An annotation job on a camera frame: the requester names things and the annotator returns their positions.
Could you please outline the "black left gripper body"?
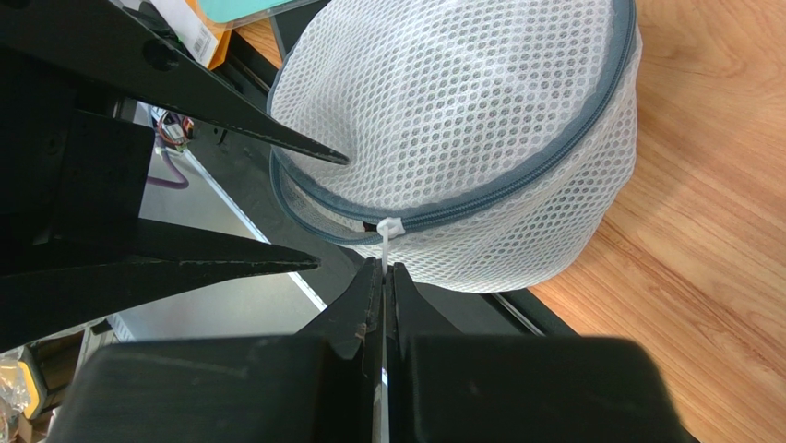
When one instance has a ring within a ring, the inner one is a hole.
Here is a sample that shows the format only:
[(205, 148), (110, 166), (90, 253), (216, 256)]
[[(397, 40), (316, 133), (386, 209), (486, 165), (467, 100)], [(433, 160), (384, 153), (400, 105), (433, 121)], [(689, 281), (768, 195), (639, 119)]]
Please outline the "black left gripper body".
[(102, 87), (2, 49), (2, 260), (137, 218), (153, 131), (115, 115), (121, 107)]

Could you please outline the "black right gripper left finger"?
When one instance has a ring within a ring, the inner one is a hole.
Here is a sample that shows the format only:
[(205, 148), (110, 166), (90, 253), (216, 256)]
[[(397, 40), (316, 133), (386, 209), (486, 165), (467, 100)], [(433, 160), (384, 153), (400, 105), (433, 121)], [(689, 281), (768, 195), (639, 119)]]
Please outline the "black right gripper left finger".
[(292, 335), (99, 349), (52, 442), (376, 442), (385, 272), (366, 260)]

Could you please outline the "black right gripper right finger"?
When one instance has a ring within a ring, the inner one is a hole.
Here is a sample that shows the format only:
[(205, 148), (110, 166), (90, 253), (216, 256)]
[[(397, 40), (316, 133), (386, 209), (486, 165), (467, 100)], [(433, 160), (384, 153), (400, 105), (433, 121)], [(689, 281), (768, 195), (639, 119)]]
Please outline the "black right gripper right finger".
[(661, 373), (615, 337), (468, 334), (387, 274), (394, 442), (684, 442)]

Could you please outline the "white mesh laundry bag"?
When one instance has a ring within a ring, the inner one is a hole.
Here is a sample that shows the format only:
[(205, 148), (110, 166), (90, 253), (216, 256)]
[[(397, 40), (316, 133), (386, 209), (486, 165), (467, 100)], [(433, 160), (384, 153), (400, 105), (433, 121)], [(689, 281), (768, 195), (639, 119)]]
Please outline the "white mesh laundry bag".
[(282, 148), (381, 256), (462, 293), (570, 266), (637, 159), (632, 1), (332, 1), (284, 58), (272, 117), (349, 158)]

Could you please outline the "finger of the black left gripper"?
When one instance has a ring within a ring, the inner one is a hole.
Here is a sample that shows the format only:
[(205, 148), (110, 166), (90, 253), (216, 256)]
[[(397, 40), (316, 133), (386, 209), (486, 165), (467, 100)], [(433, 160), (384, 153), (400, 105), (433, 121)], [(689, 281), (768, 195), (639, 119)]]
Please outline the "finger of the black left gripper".
[(4, 249), (1, 349), (219, 282), (318, 266), (287, 247), (143, 219)]
[(349, 158), (258, 109), (110, 1), (4, 1), (1, 45), (86, 80), (282, 149)]

